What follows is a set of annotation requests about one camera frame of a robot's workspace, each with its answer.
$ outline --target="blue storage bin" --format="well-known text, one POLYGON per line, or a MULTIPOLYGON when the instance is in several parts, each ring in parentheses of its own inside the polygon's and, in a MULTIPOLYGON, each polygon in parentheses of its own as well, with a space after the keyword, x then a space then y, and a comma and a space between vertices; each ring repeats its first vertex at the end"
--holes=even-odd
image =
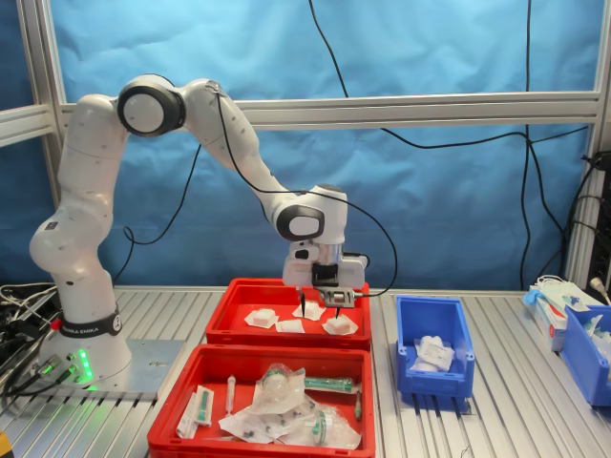
POLYGON ((590 306, 588 312, 574 312, 570 307, 565 310, 567 323, 562 358, 590 406, 611 406, 611 385, 607 383, 609 363, 583 329, 592 318, 602 315, 597 327, 611 331, 611 307, 590 306))
POLYGON ((469 398, 473 393, 475 355, 459 299, 397 297, 397 386, 404 393, 469 398), (450 343, 449 372, 410 370, 416 361, 414 340, 439 336, 450 343))

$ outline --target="red plastic bin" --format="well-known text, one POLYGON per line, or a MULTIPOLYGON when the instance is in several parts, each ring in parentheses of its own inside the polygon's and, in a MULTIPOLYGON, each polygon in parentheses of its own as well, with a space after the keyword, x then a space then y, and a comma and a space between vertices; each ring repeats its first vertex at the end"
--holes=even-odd
POLYGON ((200 345, 193 350, 179 379, 148 434, 152 458, 373 458, 375 456, 375 425, 371 359, 368 352, 345 349, 279 348, 246 345, 200 345), (273 363, 282 363, 297 370, 305 368, 310 377, 351 377, 363 384, 360 422, 354 417, 355 395, 308 391, 319 403, 335 406, 357 432, 361 444, 355 450, 338 448, 297 447, 276 444, 249 444, 217 440, 229 433, 219 428, 225 416, 227 378, 236 377, 234 413, 252 404, 255 383, 273 363), (180 439, 176 427, 197 385, 214 391, 212 426, 199 427, 193 439, 180 439))
MULTIPOLYGON (((365 283, 362 290, 356 291, 367 294, 369 286, 365 283)), ((307 300, 318 301, 319 305, 324 306, 314 289, 304 288, 304 293, 307 300)), ((282 280, 235 279, 227 287, 206 327, 206 340, 209 344, 352 348, 369 351, 369 298, 357 299, 354 308, 342 309, 341 314, 359 326, 354 334, 347 336, 331 336, 322 327, 329 318, 335 318, 334 308, 326 310, 318 322, 302 319, 305 334, 281 333, 276 331, 275 326, 263 329, 249 326, 244 321, 250 312, 260 308, 275 310, 281 322, 295 320, 292 313, 299 305, 295 287, 285 286, 282 280)))

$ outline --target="robotic arm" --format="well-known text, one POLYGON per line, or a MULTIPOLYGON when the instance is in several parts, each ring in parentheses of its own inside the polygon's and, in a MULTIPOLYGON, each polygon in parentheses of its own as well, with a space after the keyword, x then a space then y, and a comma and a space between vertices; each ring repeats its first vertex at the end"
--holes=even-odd
POLYGON ((211 156, 236 170, 261 201, 270 224, 292 242, 285 284, 300 291, 314 287, 326 306, 353 307, 354 289, 365 282, 367 258, 343 253, 346 194, 329 185, 287 191, 263 163, 244 113, 218 83, 200 79, 176 88, 147 74, 131 81, 118 98, 86 95, 76 104, 62 152, 59 208, 31 242, 34 262, 52 274, 63 305, 60 333, 44 342, 40 359, 57 355, 73 362, 77 375, 69 382, 74 385, 117 374, 131 358, 119 335, 111 277, 97 257, 112 226, 128 133, 148 137, 178 129, 193 133, 211 156))

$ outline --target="ribbed metal surface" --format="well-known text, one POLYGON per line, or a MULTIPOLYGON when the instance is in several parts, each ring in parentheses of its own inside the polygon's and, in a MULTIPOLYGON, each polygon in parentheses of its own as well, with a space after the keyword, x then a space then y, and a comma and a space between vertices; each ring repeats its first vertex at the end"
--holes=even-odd
MULTIPOLYGON (((429 296, 429 292, 405 292, 429 296)), ((161 393, 167 396, 221 298, 219 288, 118 288, 131 338, 180 339, 187 348, 161 393)), ((562 359, 545 350, 519 295, 460 297, 474 341, 474 396, 467 409, 431 396, 402 399, 395 387, 394 296, 372 300, 379 457, 611 457, 611 410, 585 403, 562 359)), ((15 456, 147 455, 146 433, 162 402, 53 396, 19 398, 0 415, 15 456)))

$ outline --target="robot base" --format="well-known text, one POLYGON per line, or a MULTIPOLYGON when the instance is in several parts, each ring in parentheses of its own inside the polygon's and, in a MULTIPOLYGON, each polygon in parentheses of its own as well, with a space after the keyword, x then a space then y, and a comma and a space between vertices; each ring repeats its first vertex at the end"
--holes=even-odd
MULTIPOLYGON (((117 374, 92 382, 87 387, 74 389, 74 384, 62 384, 48 393, 57 396, 89 397, 92 391, 103 393, 106 399, 141 399, 153 401, 167 383, 167 376, 179 358, 184 341, 160 341, 152 339, 127 339, 132 353, 129 364, 117 374)), ((33 389, 44 386, 37 383, 33 389)))

